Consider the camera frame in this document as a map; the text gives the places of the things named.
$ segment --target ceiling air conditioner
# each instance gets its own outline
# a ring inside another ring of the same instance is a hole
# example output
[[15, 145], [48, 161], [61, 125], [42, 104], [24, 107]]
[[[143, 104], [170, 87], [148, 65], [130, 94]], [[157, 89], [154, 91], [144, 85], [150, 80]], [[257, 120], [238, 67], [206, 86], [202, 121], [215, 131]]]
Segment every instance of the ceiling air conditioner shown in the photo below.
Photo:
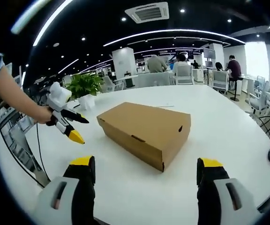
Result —
[[136, 23], [169, 19], [167, 2], [137, 6], [135, 8], [125, 10], [125, 13], [130, 16]]

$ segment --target cardboard box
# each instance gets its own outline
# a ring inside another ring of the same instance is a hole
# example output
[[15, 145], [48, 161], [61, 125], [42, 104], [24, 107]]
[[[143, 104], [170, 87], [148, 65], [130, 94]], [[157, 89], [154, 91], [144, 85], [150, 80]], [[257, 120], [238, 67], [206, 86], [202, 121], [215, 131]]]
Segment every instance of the cardboard box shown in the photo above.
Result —
[[191, 126], [190, 114], [129, 102], [97, 120], [108, 137], [162, 172], [187, 140]]

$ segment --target potted plant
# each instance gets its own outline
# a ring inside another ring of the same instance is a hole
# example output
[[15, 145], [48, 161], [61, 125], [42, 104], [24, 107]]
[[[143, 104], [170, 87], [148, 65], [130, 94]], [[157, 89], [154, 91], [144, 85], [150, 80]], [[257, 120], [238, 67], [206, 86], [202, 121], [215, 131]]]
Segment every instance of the potted plant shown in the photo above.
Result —
[[95, 73], [75, 74], [72, 81], [66, 88], [72, 92], [72, 98], [78, 99], [83, 109], [92, 108], [94, 97], [98, 91], [101, 91], [100, 85], [104, 83]]

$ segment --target person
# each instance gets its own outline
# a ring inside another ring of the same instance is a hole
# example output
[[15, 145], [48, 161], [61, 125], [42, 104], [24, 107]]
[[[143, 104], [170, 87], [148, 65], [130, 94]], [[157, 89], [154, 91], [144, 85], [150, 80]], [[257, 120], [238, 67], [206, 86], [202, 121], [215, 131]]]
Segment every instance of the person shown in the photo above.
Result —
[[161, 73], [166, 71], [167, 65], [157, 55], [152, 55], [148, 60], [148, 69], [151, 73]]
[[196, 60], [193, 61], [193, 69], [198, 69], [199, 68], [199, 64], [196, 62]]
[[241, 77], [241, 67], [237, 60], [235, 60], [235, 56], [230, 55], [229, 57], [229, 63], [225, 71], [231, 70], [230, 77], [232, 78], [238, 78]]
[[223, 70], [223, 65], [221, 65], [220, 62], [215, 63], [215, 67], [216, 67], [217, 71], [222, 71]]
[[0, 97], [11, 107], [32, 117], [41, 124], [51, 120], [52, 112], [46, 106], [37, 105], [15, 82], [0, 55]]
[[173, 65], [173, 69], [172, 69], [172, 71], [173, 71], [174, 74], [177, 73], [177, 68], [180, 65], [187, 65], [187, 66], [189, 66], [188, 63], [186, 62], [186, 57], [183, 54], [178, 54], [177, 55], [177, 61]]

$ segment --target white flower pot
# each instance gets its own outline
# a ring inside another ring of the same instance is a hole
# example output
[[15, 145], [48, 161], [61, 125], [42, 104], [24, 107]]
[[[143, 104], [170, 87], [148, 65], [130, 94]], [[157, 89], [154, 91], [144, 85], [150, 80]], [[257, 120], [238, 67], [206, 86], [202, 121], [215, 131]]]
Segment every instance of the white flower pot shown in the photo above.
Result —
[[94, 97], [91, 94], [80, 97], [78, 101], [81, 105], [81, 108], [84, 110], [89, 110], [95, 106]]

